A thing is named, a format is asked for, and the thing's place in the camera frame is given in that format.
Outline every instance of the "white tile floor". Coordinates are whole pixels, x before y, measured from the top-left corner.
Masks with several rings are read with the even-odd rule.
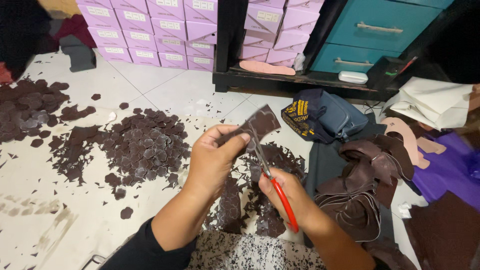
[[[96,69],[71,73],[69,67],[69,57],[61,53],[37,55],[25,75],[33,80],[46,79],[49,84],[67,82],[70,88],[65,93],[70,95],[72,105],[106,109],[117,109],[120,103],[128,102],[131,109],[156,108],[182,115],[244,120],[258,107],[269,104],[280,119],[280,111],[292,101],[291,98],[257,94],[216,93],[211,73],[107,62],[98,53]],[[93,101],[90,98],[93,94],[101,94],[101,99]],[[362,105],[355,106],[361,111],[366,109]],[[392,203],[396,242],[419,268],[397,209],[397,205],[405,201],[419,205],[426,205],[426,202],[399,182]]]

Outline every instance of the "drawer handle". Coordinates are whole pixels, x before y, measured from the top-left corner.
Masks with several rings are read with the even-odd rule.
[[[365,61],[365,63],[360,63],[360,62],[349,62],[349,61],[343,61],[340,59],[340,57],[337,57],[335,60],[335,63],[340,63],[340,64],[346,64],[346,65],[352,65],[352,66],[364,66],[364,67],[371,67],[373,66],[372,63]]]
[[[379,26],[371,26],[371,25],[366,25],[364,22],[360,22],[357,24],[357,27],[359,28],[367,28],[375,31],[383,31],[383,32],[391,32],[391,33],[397,33],[400,34],[403,32],[402,29],[397,29],[397,28],[385,28],[385,27],[379,27]]]

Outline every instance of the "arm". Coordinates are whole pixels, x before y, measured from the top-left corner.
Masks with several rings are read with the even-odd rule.
[[[191,242],[211,205],[222,194],[233,160],[247,145],[250,136],[240,134],[220,148],[215,140],[237,128],[236,125],[216,125],[193,145],[190,171],[183,189],[152,220],[155,239],[165,251]]]
[[[295,176],[275,168],[271,168],[270,172],[282,186],[299,227],[313,242],[327,269],[373,270],[375,268],[373,258],[315,205]],[[280,215],[288,220],[282,202],[268,178],[262,175],[258,185],[278,209]]]
[[[113,254],[101,270],[184,269],[195,250],[195,237],[206,215],[222,193],[234,157],[250,140],[248,134],[231,138],[222,147],[215,140],[238,126],[217,125],[193,145],[190,171],[182,190],[133,238]]]

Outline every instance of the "plastic bag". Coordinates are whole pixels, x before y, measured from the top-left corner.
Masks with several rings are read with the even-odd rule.
[[[295,95],[292,104],[282,110],[283,121],[306,141],[331,143],[334,140],[318,120],[326,112],[326,107],[320,106],[323,92],[323,89],[303,90]]]
[[[295,71],[300,71],[303,69],[303,61],[305,61],[305,55],[303,53],[297,54],[295,60],[293,61],[293,69]]]

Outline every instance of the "black sleeve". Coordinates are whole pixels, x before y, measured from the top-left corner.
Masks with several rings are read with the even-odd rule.
[[[100,270],[182,270],[187,268],[197,238],[185,247],[164,251],[156,241],[147,220],[135,236],[122,246]]]
[[[373,270],[392,270],[386,263],[384,263],[379,258],[373,257],[373,259],[375,260],[375,264],[376,264],[375,269]]]

